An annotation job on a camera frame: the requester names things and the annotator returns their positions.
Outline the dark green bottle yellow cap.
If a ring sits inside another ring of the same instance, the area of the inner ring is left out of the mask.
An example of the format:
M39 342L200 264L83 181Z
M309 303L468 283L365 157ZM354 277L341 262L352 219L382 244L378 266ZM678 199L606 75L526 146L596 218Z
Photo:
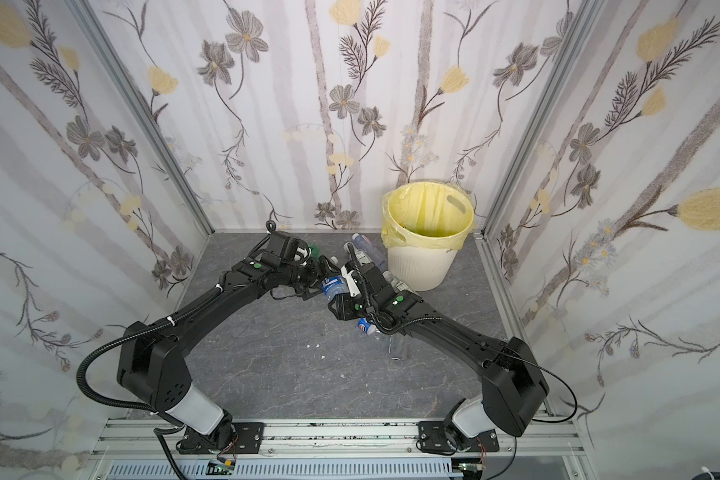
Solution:
M310 251L310 257L311 257L311 258L318 259L318 258L320 257L320 255L321 255L321 249L320 249L320 247L319 247L318 245L316 245L316 244L313 244L313 243L310 243L310 244L308 245L308 247L309 247L309 251Z

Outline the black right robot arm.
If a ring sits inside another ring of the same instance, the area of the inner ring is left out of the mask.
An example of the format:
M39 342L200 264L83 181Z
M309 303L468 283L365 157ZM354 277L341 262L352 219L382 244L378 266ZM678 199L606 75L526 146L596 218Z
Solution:
M475 373L480 395L452 410L447 417L451 429L469 439L494 429L523 436L549 393L541 367L523 340L490 337L453 320L419 294L395 290L373 263L344 265L342 271L359 293L330 300L328 308L336 319L364 318L385 335L420 340Z

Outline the Pepsi label bottle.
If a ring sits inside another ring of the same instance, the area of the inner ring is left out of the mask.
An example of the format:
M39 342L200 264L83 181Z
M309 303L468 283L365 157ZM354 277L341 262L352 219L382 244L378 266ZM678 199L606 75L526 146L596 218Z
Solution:
M377 332L376 326L366 318L360 318L357 321L357 326L366 335L373 335Z

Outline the clear bottle blue tint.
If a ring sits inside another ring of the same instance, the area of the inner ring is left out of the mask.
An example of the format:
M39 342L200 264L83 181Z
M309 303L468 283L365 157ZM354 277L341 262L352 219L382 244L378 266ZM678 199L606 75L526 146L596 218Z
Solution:
M353 233L352 244L361 250L381 271L388 270L386 255L365 235Z

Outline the clear bottle white green label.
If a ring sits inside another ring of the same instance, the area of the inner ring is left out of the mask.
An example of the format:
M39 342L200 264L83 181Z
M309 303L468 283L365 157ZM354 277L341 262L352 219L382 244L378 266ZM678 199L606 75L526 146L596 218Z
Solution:
M397 278L391 271L384 271L383 277L397 292L399 292L399 291L412 292L411 287L409 285L407 285L404 281Z

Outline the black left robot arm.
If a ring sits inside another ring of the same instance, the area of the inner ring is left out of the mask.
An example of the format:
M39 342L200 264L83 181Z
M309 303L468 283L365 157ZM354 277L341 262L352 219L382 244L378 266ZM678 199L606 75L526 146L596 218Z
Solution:
M270 291L290 287L307 300L339 271L329 258L313 256L302 239L277 230L274 222L268 222L267 230L244 259L197 299L151 324L131 324L122 337L87 355L76 372L79 390L101 405L146 411L183 427L200 450L230 448L237 438L232 416L196 385L187 356L222 322ZM119 352L117 383L134 395L132 401L107 397L87 379L93 362L112 350Z

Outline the blue label bottle white cap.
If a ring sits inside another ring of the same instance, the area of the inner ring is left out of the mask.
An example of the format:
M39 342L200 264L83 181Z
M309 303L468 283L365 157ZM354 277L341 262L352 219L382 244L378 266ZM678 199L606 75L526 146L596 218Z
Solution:
M323 280L321 288L328 301L333 300L337 295L350 292L346 280L340 275Z

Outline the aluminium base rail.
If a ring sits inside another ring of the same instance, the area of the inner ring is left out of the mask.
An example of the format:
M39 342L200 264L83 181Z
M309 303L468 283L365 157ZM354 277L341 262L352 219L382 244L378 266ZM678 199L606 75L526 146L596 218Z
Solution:
M416 442L424 434L420 419L303 419L266 420L259 434L255 459L333 457L420 457ZM155 428L156 420L109 420L91 453L91 460L146 460L165 458ZM584 443L572 422L538 423L514 438L498 430L481 435L484 447L498 450L487 456L560 457L571 479L595 479Z

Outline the white bin with yellow bag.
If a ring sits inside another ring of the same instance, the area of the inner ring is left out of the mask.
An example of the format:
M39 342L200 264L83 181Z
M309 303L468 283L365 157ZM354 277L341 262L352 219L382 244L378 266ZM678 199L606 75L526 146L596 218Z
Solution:
M419 181L386 193L381 207L388 270L415 291L438 287L475 228L470 198L454 184Z

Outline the clear bottle blue cap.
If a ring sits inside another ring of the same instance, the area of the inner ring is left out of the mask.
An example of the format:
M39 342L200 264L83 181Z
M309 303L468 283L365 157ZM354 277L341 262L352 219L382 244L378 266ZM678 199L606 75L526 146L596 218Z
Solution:
M389 338L388 355L394 361L404 362L409 356L408 337L395 334Z

